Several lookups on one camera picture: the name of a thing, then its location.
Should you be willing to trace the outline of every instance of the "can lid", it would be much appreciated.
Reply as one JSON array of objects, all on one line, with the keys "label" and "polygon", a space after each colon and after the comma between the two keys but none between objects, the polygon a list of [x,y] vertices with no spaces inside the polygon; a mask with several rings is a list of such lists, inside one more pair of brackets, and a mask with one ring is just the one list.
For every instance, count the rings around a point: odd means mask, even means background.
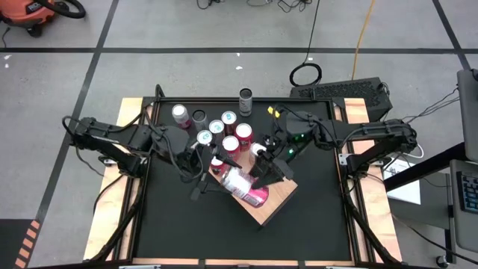
[{"label": "can lid", "polygon": [[197,141],[202,145],[207,145],[212,141],[212,133],[208,130],[202,130],[197,133]]},{"label": "can lid", "polygon": [[236,113],[232,112],[232,111],[226,111],[223,113],[223,115],[221,116],[221,120],[223,121],[223,123],[225,124],[232,124],[232,123],[235,123],[236,122]]},{"label": "can lid", "polygon": [[173,106],[173,115],[174,116],[181,116],[182,114],[184,114],[186,111],[186,108],[181,105],[181,104],[177,104],[175,106]]},{"label": "can lid", "polygon": [[265,146],[262,146],[262,145],[259,144],[259,143],[254,143],[253,145],[251,145],[250,151],[252,152],[252,154],[254,154],[254,155],[257,156],[259,150],[267,151],[267,148],[266,148]]},{"label": "can lid", "polygon": [[212,160],[211,160],[211,164],[218,166],[218,165],[223,164],[223,161],[220,161],[220,160],[216,159],[216,157],[214,157],[214,158],[212,158]]},{"label": "can lid", "polygon": [[213,120],[209,123],[209,131],[213,134],[219,134],[224,131],[224,123],[220,120]]},{"label": "can lid", "polygon": [[223,148],[227,151],[236,150],[239,147],[239,140],[232,135],[226,136],[223,139]]},{"label": "can lid", "polygon": [[244,88],[244,89],[240,90],[239,96],[241,98],[244,98],[244,99],[249,99],[249,98],[252,97],[252,91],[248,88]]},{"label": "can lid", "polygon": [[252,134],[252,127],[247,123],[241,123],[236,127],[236,134],[238,137],[249,137]]},{"label": "can lid", "polygon": [[202,121],[206,118],[206,113],[202,110],[196,110],[193,112],[193,119],[195,121]]}]

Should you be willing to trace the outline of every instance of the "orange vacuum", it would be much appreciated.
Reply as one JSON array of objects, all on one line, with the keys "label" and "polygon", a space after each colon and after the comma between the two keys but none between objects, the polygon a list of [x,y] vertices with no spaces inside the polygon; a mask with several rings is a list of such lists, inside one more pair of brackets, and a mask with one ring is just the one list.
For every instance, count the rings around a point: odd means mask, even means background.
[{"label": "orange vacuum", "polygon": [[51,22],[56,13],[81,19],[86,15],[83,5],[77,0],[65,0],[78,12],[70,12],[69,6],[54,0],[0,0],[0,21],[10,26],[25,28],[32,37],[42,35],[42,26]]}]

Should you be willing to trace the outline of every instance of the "keyboard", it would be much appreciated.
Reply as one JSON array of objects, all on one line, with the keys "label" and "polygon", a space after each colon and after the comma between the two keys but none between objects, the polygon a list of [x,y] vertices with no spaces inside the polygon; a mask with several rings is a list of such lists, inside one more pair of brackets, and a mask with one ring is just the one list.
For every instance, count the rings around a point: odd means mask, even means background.
[{"label": "keyboard", "polygon": [[371,122],[379,121],[392,105],[386,92],[379,87],[379,78],[364,78],[353,81],[299,86],[291,90],[291,97],[321,99],[331,97],[363,98]]},{"label": "keyboard", "polygon": [[458,172],[458,188],[462,210],[478,214],[478,174]]}]

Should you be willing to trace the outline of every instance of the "black metal stand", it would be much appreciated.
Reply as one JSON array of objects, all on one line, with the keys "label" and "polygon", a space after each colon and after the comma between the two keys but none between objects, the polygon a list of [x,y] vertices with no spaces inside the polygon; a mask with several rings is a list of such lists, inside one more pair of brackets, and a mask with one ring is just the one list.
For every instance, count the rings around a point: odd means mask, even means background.
[{"label": "black metal stand", "polygon": [[428,176],[434,172],[450,166],[451,160],[467,161],[465,154],[465,142],[438,153],[437,155],[421,162],[409,169],[400,172],[384,181],[387,192],[407,185],[410,182]]}]

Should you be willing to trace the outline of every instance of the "wooden frame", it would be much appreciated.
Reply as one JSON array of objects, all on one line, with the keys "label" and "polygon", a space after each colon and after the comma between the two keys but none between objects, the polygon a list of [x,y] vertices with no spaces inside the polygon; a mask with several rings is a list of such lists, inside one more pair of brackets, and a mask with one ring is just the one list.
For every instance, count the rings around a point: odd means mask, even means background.
[{"label": "wooden frame", "polygon": [[[119,111],[119,117],[117,125],[122,126],[131,121],[140,112],[142,98],[124,98],[122,100],[121,109]],[[366,123],[368,122],[367,110],[363,99],[345,99],[347,119],[349,123]],[[340,119],[341,114],[338,108],[335,109],[335,116]],[[361,153],[373,145],[373,141],[361,141],[354,142],[355,153]],[[381,178],[380,169],[372,167],[369,170],[370,174]],[[107,167],[105,170],[105,177],[102,183],[102,189],[114,180],[118,176],[118,170],[116,167]],[[289,183],[288,186],[291,192],[297,187],[294,181]],[[137,193],[138,180],[135,179],[133,188],[131,189],[130,205],[134,200]],[[361,188],[364,197],[364,204],[367,211],[367,219],[369,225],[380,242],[387,248],[390,254],[401,260],[400,248],[398,245],[397,236],[395,235],[394,224],[391,218],[390,207],[388,205],[388,199],[383,184],[380,184],[376,180],[371,178],[364,178],[361,180]],[[116,229],[120,214],[122,201],[125,196],[126,179],[120,180],[110,190],[103,194],[102,199],[98,203],[96,213],[93,217],[93,222],[90,230],[90,236],[88,238],[87,246],[85,249],[84,258],[89,259],[96,255],[104,243],[110,238],[113,231]],[[266,216],[254,216],[259,223],[265,221]],[[133,221],[130,222],[128,228],[125,230],[122,237],[122,248],[119,253],[120,259],[127,258],[128,243],[131,237],[131,226]],[[367,261],[367,250],[365,247],[365,241],[363,233],[358,225],[356,225],[358,248],[363,262]],[[133,258],[135,264],[155,264],[155,265],[197,265],[198,259],[142,259]],[[298,261],[268,261],[268,260],[222,260],[222,259],[206,259],[206,265],[276,265],[276,266],[297,266]],[[354,261],[305,261],[307,266],[350,266],[354,265]]]}]

